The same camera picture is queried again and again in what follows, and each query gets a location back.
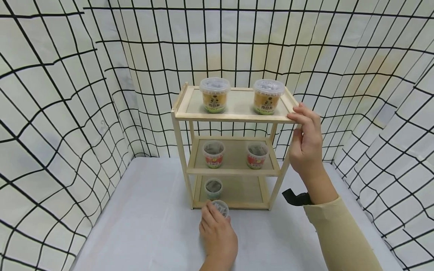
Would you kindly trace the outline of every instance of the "shelf tier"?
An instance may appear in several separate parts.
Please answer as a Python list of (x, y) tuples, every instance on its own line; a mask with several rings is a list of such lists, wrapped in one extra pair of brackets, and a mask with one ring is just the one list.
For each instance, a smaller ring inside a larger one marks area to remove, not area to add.
[[(208, 140), (219, 140), (225, 145), (223, 163), (219, 168), (209, 168), (202, 153), (203, 145)], [(247, 142), (256, 141), (267, 144), (270, 153), (260, 170), (253, 170), (247, 165)], [(242, 175), (242, 176), (278, 176), (280, 167), (269, 138), (266, 137), (221, 137), (195, 136), (188, 161), (187, 174), (197, 175)]]
[[(204, 184), (212, 176), (197, 175), (193, 208), (202, 208), (207, 199)], [(268, 209), (270, 196), (263, 176), (220, 176), (223, 190), (220, 198), (229, 209)]]
[(219, 114), (207, 113), (203, 106), (202, 92), (197, 86), (184, 84), (173, 112), (178, 121), (235, 121), (256, 123), (295, 123), (286, 115), (293, 113), (298, 103), (285, 87), (274, 115), (259, 115), (253, 110), (252, 88), (231, 88), (227, 94), (226, 110)]

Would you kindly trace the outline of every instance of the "white cloth backdrop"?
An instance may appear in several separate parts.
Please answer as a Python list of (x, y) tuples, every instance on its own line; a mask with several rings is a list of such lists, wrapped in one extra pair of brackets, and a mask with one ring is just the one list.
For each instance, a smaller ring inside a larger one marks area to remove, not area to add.
[[(129, 161), (178, 155), (180, 85), (219, 76), (277, 79), (314, 108), (324, 161), (402, 267), (432, 270), (433, 11), (432, 0), (0, 1), (0, 269), (68, 270)], [(278, 158), (292, 129), (278, 127)]]

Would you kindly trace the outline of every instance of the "beige sleeve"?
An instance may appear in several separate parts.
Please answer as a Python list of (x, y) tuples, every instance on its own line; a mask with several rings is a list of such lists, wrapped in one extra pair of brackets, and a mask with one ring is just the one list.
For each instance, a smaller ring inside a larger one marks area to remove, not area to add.
[(381, 271), (382, 268), (341, 197), (304, 206), (314, 225), (329, 271)]

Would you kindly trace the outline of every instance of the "plastic cup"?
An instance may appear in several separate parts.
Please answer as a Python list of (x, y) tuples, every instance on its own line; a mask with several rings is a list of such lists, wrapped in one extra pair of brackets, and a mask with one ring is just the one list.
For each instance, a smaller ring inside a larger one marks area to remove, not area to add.
[(285, 85), (276, 80), (261, 79), (253, 85), (255, 98), (253, 109), (262, 115), (273, 115), (279, 103), (280, 96), (285, 91)]
[(224, 144), (218, 140), (205, 142), (202, 153), (209, 168), (218, 168), (223, 162)]
[(227, 217), (229, 215), (229, 207), (227, 204), (222, 200), (214, 200), (212, 204), (217, 208), (217, 210), (222, 214), (224, 217)]
[(228, 80), (218, 77), (205, 78), (201, 81), (199, 89), (206, 111), (220, 113), (226, 109), (227, 93), (230, 91)]
[(268, 147), (262, 142), (252, 142), (247, 145), (247, 165), (253, 170), (259, 170), (269, 153)]
[(223, 190), (223, 184), (217, 178), (211, 178), (205, 183), (205, 191), (210, 200), (220, 198), (221, 191)]

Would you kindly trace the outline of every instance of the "three-tier wooden shelf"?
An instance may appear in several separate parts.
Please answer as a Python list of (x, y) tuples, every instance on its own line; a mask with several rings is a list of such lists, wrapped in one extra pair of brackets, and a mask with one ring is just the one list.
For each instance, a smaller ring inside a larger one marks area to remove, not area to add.
[[(185, 186), (192, 209), (202, 208), (207, 200), (204, 183), (212, 176), (218, 176), (223, 183), (220, 199), (226, 202), (230, 209), (271, 210), (289, 167), (288, 152), (286, 152), (287, 155), (283, 160), (282, 167), (277, 163), (274, 153), (273, 140), (276, 135), (277, 124), (293, 124), (294, 122), (286, 115), (293, 113), (293, 107), (297, 106), (298, 103), (285, 88), (274, 115), (259, 115), (253, 111), (253, 95), (252, 88), (231, 88), (228, 93), (225, 112), (210, 114), (203, 107), (202, 93), (199, 87), (189, 86), (187, 83), (182, 86), (171, 115)], [(190, 126), (193, 143), (188, 163), (182, 143), (180, 121), (188, 121)], [(194, 133), (193, 121), (253, 122), (273, 125), (269, 137), (198, 136)], [(225, 145), (223, 163), (219, 168), (208, 168), (205, 163), (201, 149), (207, 140), (220, 140)], [(267, 144), (270, 154), (262, 169), (253, 170), (248, 167), (246, 141), (263, 141)], [(195, 176), (193, 188), (189, 175)], [(277, 177), (271, 195), (265, 181), (266, 176)]]

